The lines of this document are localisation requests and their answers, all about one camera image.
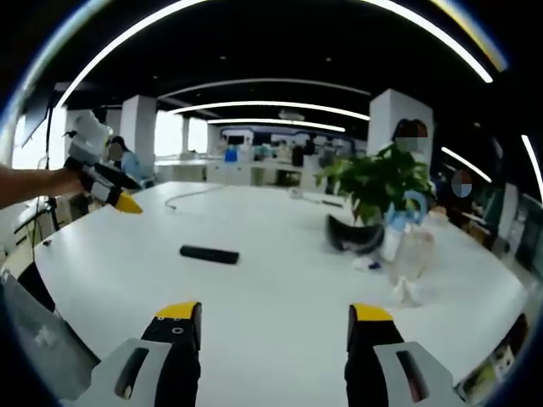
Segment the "ceiling light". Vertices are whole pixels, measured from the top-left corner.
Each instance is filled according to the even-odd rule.
[[[107,57],[110,53],[112,53],[120,44],[131,38],[132,36],[135,36],[139,31],[149,27],[153,23],[156,23],[159,20],[162,20],[164,17],[167,17],[170,14],[174,14],[177,11],[183,10],[184,8],[193,6],[194,4],[207,2],[209,0],[180,0],[176,3],[173,3],[167,7],[164,7],[163,9],[157,11],[156,13],[153,13],[147,17],[145,17],[143,20],[139,21],[132,27],[130,27],[128,30],[123,32],[121,35],[116,37],[112,42],[110,42],[102,51],[100,51],[92,60],[83,68],[83,70],[79,73],[79,75],[74,79],[73,82],[71,82],[70,86],[68,86],[68,89],[64,92],[62,97],[60,98],[59,102],[57,103],[57,108],[61,107],[63,104],[66,103],[66,100],[70,97],[70,95],[74,92],[74,90],[78,87],[78,85],[87,77],[87,75],[100,63],[102,60]]]
[[[477,174],[479,174],[481,177],[483,177],[483,179],[485,179],[487,182],[490,182],[490,183],[492,182],[490,177],[487,176],[483,171],[481,171],[479,168],[477,168],[475,165],[473,165],[472,163],[470,163],[469,161],[467,161],[466,159],[464,159],[463,157],[461,157],[457,153],[452,152],[449,148],[442,147],[441,151],[444,152],[445,154],[449,154],[453,159],[457,159],[462,164],[466,165],[469,169],[475,171]]]
[[[310,81],[307,79],[295,79],[295,78],[250,78],[250,79],[234,79],[230,81],[218,81],[218,82],[210,82],[210,83],[203,83],[196,86],[189,86],[184,87],[182,89],[179,89],[177,91],[165,93],[164,95],[160,95],[159,99],[161,98],[168,98],[169,96],[175,96],[179,95],[181,93],[186,92],[193,92],[200,89],[207,89],[210,87],[218,87],[218,86],[232,86],[232,85],[243,85],[246,83],[260,83],[260,82],[269,82],[269,83],[294,83],[294,84],[300,84],[300,85],[313,85],[313,86],[326,86],[331,87],[333,89],[339,89],[346,92],[354,92],[361,95],[366,96],[372,96],[372,94],[368,91],[364,91],[362,89],[356,89],[355,87],[350,86],[344,86],[344,85],[338,85],[337,83],[329,83],[329,82],[322,82],[322,81]]]
[[[280,119],[218,119],[207,120],[210,125],[230,125],[235,123],[259,123],[267,125],[302,125],[304,127],[315,127],[317,129],[339,131],[344,133],[345,128],[335,125],[321,125],[319,123],[311,123],[309,121],[299,120],[280,120]]]
[[[492,77],[484,69],[477,59],[475,59],[462,45],[460,45],[455,39],[453,39],[449,34],[441,30],[437,25],[429,22],[422,16],[417,13],[412,12],[410,9],[400,6],[399,4],[390,2],[390,0],[361,0],[365,3],[370,3],[375,6],[385,8],[392,13],[398,14],[404,19],[410,20],[412,23],[415,23],[419,27],[423,28],[439,40],[441,40],[447,47],[452,49],[457,53],[460,58],[462,58],[466,63],[472,67],[472,69],[477,72],[477,74],[485,81],[486,83],[491,83]]]
[[[458,2],[451,0],[430,0],[449,15],[463,30],[472,37],[479,48],[486,54],[490,62],[500,72],[507,69],[507,61],[500,49],[492,39],[484,32],[481,24],[470,15],[470,13]]]
[[[528,136],[522,135],[524,146],[528,152],[530,161],[532,162],[532,167],[534,167],[535,178],[537,179],[537,186],[540,189],[541,202],[543,203],[543,180],[541,179],[541,169],[540,165],[537,162],[537,157],[535,157],[534,148],[532,143],[529,142]]]
[[[193,112],[194,110],[201,109],[216,109],[216,108],[230,108],[235,106],[280,106],[282,108],[299,108],[299,109],[313,109],[321,110],[323,112],[342,114],[343,116],[350,116],[361,120],[370,120],[370,117],[366,114],[359,114],[350,112],[349,110],[329,108],[327,106],[320,106],[318,104],[309,103],[294,103],[294,102],[267,102],[262,100],[249,100],[245,102],[221,102],[221,103],[207,103],[200,104],[199,106],[189,106],[186,108],[170,110],[170,113],[186,113]]]

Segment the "office desk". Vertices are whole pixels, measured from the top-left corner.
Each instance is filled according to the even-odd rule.
[[[142,215],[99,209],[36,248],[60,314],[101,358],[140,337],[167,304],[203,303],[199,405],[346,406],[349,304],[391,310],[463,379],[506,336],[526,293],[506,267],[454,226],[428,226],[435,256],[421,280],[424,304],[396,309],[388,278],[351,268],[353,254],[325,242],[327,213],[348,208],[290,199],[285,191],[168,182],[139,192]],[[192,244],[239,251],[238,265],[183,258]]]
[[[159,181],[191,181],[204,180],[204,169],[207,170],[207,181],[229,185],[253,185],[261,186],[263,172],[271,171],[271,179],[275,178],[274,171],[289,171],[301,174],[302,189],[315,192],[315,178],[320,168],[314,165],[295,167],[290,163],[284,163],[275,159],[264,161],[237,161],[226,163],[221,159],[190,159],[190,160],[160,160],[154,163],[155,174]]]

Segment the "bright window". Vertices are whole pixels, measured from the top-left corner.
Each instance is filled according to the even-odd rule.
[[[66,109],[53,110],[51,134],[49,136],[49,168],[62,168],[65,161],[64,133],[66,132]],[[34,131],[24,147],[15,144],[12,166],[19,170],[45,168],[45,143],[48,121],[45,119]],[[25,130],[25,116],[21,116],[15,130],[15,140],[21,140],[21,132]]]
[[[207,153],[207,121],[190,118],[188,122],[188,151]]]
[[[154,128],[154,155],[179,155],[182,150],[183,117],[159,110]]]

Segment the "white cable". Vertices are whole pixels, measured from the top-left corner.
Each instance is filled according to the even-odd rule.
[[[182,198],[187,198],[187,197],[193,197],[195,195],[203,195],[207,192],[213,192],[213,191],[218,191],[220,189],[224,189],[226,188],[227,186],[225,185],[220,185],[218,187],[213,187],[213,188],[210,188],[210,189],[206,189],[204,191],[197,191],[197,192],[188,192],[188,193],[182,193],[180,195],[176,195],[174,197],[171,197],[171,198],[168,198],[164,201],[164,206],[166,208],[169,208],[169,209],[173,209],[173,210],[177,210],[177,206],[174,206],[172,204],[170,204],[171,201],[173,200],[176,200],[176,199],[182,199]]]

